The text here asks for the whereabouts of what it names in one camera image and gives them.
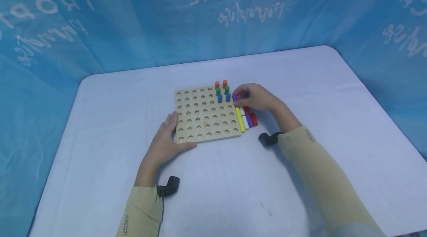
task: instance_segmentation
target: wrinkled fabric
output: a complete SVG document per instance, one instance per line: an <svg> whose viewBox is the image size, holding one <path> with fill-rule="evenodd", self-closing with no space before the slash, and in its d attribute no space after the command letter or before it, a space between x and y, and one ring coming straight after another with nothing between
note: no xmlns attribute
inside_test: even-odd
<svg viewBox="0 0 427 237"><path fill-rule="evenodd" d="M26 236L91 74L327 44L427 158L427 0L0 0L0 235Z"/></svg>

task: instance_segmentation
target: right hand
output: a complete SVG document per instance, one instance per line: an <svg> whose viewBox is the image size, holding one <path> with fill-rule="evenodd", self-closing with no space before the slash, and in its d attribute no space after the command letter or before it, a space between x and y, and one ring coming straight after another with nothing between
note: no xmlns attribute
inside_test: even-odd
<svg viewBox="0 0 427 237"><path fill-rule="evenodd" d="M234 102L236 106L272 111L276 106L283 104L280 99L256 83L242 84L233 91L233 94L238 96L238 100Z"/></svg>

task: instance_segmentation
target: red peg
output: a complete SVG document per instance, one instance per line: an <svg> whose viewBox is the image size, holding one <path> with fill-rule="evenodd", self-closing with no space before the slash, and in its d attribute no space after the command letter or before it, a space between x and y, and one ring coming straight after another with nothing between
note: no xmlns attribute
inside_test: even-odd
<svg viewBox="0 0 427 237"><path fill-rule="evenodd" d="M252 123L254 124L254 127L258 126L258 121L256 121L256 117L254 113L251 113L251 118L252 118Z"/></svg>

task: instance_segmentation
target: finger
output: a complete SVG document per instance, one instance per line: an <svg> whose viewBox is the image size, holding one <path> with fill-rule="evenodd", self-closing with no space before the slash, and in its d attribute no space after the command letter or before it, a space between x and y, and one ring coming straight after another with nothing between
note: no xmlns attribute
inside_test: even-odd
<svg viewBox="0 0 427 237"><path fill-rule="evenodd" d="M168 127L168 130L172 132L176 128L177 123L178 123L178 113L177 111L174 111L172 112L171 119L169 119L166 127Z"/></svg>
<svg viewBox="0 0 427 237"><path fill-rule="evenodd" d="M180 152L188 151L196 147L197 147L197 143L176 144L176 149L178 149Z"/></svg>
<svg viewBox="0 0 427 237"><path fill-rule="evenodd" d="M250 106L249 100L250 100L250 98L248 98L248 99L240 99L240 100L235 101L234 105L235 106Z"/></svg>
<svg viewBox="0 0 427 237"><path fill-rule="evenodd" d="M169 121L170 121L170 119L171 119L171 117L172 117L172 115L171 115L171 114L168 114L168 117L166 118L165 122L166 122L166 123L167 123L167 122L169 122Z"/></svg>
<svg viewBox="0 0 427 237"><path fill-rule="evenodd" d="M250 91L250 83L242 84L233 91L233 94L242 94L245 91Z"/></svg>

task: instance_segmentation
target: hand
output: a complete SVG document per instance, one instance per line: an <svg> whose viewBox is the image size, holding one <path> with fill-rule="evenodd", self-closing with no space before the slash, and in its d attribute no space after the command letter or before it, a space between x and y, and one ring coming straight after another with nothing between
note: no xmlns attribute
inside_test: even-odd
<svg viewBox="0 0 427 237"><path fill-rule="evenodd" d="M172 114L168 114L165 122L160 125L144 158L160 166L178 153L193 149L197 146L197 143L176 144L173 141L172 132L175 130L177 122L178 114L176 111Z"/></svg>
<svg viewBox="0 0 427 237"><path fill-rule="evenodd" d="M256 83L242 84L233 94L238 96L238 100L234 102L237 106L249 106L271 112L276 106L284 105L280 99Z"/></svg>
<svg viewBox="0 0 427 237"><path fill-rule="evenodd" d="M158 168L174 158L178 153L193 149L196 143L176 144L172 132L176 128L178 114L174 111L168 114L165 122L160 125L151 145L138 169L134 186L154 187Z"/></svg>

